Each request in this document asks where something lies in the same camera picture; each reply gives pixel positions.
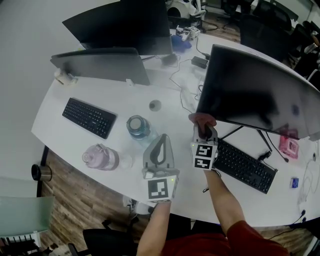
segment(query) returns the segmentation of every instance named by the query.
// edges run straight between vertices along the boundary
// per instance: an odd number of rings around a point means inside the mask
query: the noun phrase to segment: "blue cloth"
[[[174,52],[184,53],[186,49],[190,49],[192,47],[189,41],[182,41],[182,37],[178,35],[171,36],[172,48]]]

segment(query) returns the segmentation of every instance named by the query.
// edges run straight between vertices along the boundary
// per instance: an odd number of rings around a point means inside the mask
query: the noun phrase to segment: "black keyboard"
[[[74,98],[69,99],[62,116],[103,139],[108,137],[117,118],[115,114]]]
[[[267,194],[276,172],[229,143],[218,140],[213,168]]]

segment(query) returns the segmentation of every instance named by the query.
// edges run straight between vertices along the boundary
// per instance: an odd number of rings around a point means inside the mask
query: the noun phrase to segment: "black monitor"
[[[165,0],[123,0],[62,22],[86,49],[130,47],[140,55],[171,54]]]
[[[213,45],[197,112],[301,139],[320,131],[320,92],[275,63]]]

